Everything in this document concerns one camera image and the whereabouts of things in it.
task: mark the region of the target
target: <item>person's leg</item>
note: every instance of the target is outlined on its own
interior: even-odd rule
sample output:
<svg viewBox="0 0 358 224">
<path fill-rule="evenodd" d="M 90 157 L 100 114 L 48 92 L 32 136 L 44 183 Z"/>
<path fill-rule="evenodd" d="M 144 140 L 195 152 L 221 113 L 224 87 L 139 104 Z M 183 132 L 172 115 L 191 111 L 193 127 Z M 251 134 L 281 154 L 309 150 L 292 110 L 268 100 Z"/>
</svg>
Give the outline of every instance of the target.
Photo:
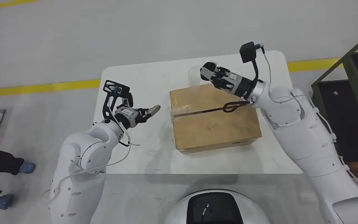
<svg viewBox="0 0 358 224">
<path fill-rule="evenodd" d="M 0 151 L 0 172 L 8 172 L 12 175 L 17 175 L 20 172 L 24 160 L 22 158 L 15 158 L 8 152 Z"/>
</svg>

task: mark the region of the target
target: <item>cardboard box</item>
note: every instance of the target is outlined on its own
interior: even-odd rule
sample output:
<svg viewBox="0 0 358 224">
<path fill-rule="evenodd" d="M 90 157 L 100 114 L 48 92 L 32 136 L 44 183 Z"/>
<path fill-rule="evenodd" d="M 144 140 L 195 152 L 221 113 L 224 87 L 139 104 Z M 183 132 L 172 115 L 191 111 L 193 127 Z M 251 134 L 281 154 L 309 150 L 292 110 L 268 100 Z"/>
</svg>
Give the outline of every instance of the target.
<svg viewBox="0 0 358 224">
<path fill-rule="evenodd" d="M 251 144 L 261 137 L 256 109 L 241 106 L 225 113 L 225 103 L 239 98 L 212 84 L 170 92 L 175 145 L 182 153 Z"/>
</svg>

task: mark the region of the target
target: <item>table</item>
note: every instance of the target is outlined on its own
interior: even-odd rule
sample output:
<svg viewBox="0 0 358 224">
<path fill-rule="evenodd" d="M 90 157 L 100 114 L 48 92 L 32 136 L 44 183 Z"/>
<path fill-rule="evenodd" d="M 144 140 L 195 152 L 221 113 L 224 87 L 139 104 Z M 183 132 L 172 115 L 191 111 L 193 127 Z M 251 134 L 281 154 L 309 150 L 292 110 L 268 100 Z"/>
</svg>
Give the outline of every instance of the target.
<svg viewBox="0 0 358 224">
<path fill-rule="evenodd" d="M 283 53 L 268 51 L 271 64 L 272 87 L 292 88 L 286 59 Z M 106 80 L 130 87 L 135 108 L 161 105 L 161 110 L 145 124 L 129 129 L 133 143 L 130 155 L 121 163 L 107 168 L 109 174 L 300 174 L 302 171 L 285 154 L 258 109 L 262 137 L 249 146 L 232 147 L 183 155 L 175 149 L 171 123 L 171 90 L 189 87 L 188 71 L 206 62 L 216 62 L 247 78 L 255 72 L 250 63 L 243 64 L 239 54 L 206 58 L 173 60 L 146 64 L 108 67 L 101 78 L 95 116 L 93 121 L 103 119 L 102 107 L 106 94 L 102 91 Z M 262 53 L 257 54 L 259 78 L 268 81 L 269 69 Z M 118 144 L 112 152 L 111 161 L 121 159 L 127 148 Z"/>
</svg>

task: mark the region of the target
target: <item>yellow floor line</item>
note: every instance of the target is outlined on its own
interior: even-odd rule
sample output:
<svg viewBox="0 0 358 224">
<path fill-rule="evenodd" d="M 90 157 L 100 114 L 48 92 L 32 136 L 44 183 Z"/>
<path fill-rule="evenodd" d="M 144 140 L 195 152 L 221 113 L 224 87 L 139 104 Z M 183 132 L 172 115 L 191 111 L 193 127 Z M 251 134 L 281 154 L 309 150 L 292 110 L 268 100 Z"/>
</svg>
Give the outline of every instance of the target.
<svg viewBox="0 0 358 224">
<path fill-rule="evenodd" d="M 289 67 L 289 72 L 307 72 L 307 71 L 314 71 L 314 70 L 328 70 L 339 59 L 341 59 L 341 58 L 301 60 L 298 62 L 287 62 L 287 66 Z"/>
<path fill-rule="evenodd" d="M 329 69 L 335 64 L 339 58 L 317 59 L 317 60 L 303 60 L 299 62 L 288 62 L 289 72 L 309 72 L 315 70 Z M 32 86 L 15 86 L 0 88 L 0 96 L 19 95 L 19 94 L 39 94 L 44 92 L 58 92 L 66 90 L 80 90 L 85 88 L 99 88 L 101 84 L 100 79 L 83 80 L 73 82 L 59 82 L 50 84 L 40 84 Z"/>
<path fill-rule="evenodd" d="M 14 1 L 10 1 L 10 2 L 3 2 L 0 3 L 0 8 L 3 7 L 8 7 L 8 6 L 15 6 L 17 4 L 25 4 L 25 3 L 30 3 L 30 2 L 37 2 L 38 0 L 14 0 Z"/>
<path fill-rule="evenodd" d="M 32 86 L 15 86 L 0 88 L 0 96 L 19 95 L 19 94 L 39 94 L 43 92 L 58 92 L 66 90 L 80 90 L 84 88 L 99 88 L 101 80 L 83 80 L 73 82 L 59 82 L 50 84 L 40 84 Z"/>
</svg>

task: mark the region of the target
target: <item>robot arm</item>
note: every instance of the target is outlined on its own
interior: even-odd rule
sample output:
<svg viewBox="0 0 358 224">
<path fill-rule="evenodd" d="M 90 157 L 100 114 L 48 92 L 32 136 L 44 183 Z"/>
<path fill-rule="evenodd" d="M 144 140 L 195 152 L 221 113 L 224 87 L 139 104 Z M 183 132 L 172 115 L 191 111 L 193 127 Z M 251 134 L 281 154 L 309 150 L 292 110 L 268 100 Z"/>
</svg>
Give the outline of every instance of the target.
<svg viewBox="0 0 358 224">
<path fill-rule="evenodd" d="M 107 80 L 103 90 L 107 92 L 103 106 L 105 119 L 87 132 L 69 136 L 60 150 L 50 191 L 49 209 L 53 224 L 91 223 L 102 197 L 106 166 L 113 148 L 118 143 L 130 147 L 130 142 L 121 142 L 126 130 L 145 123 L 160 109 L 159 105 L 150 109 L 133 109 L 129 87 L 119 83 Z M 113 114 L 118 97 L 122 98 L 122 104 Z"/>
<path fill-rule="evenodd" d="M 243 45 L 245 49 L 240 51 L 244 63 L 245 60 L 255 60 L 253 51 L 263 49 L 263 45 L 249 44 L 250 49 Z M 247 103 L 261 109 L 280 146 L 311 182 L 327 223 L 357 223 L 356 179 L 337 155 L 334 134 L 327 131 L 318 117 L 318 109 L 302 91 L 297 88 L 274 88 L 271 91 L 270 83 L 248 80 L 213 62 L 204 64 L 200 74 L 216 88 L 243 99 L 232 102 L 232 109 L 226 112 Z"/>
</svg>

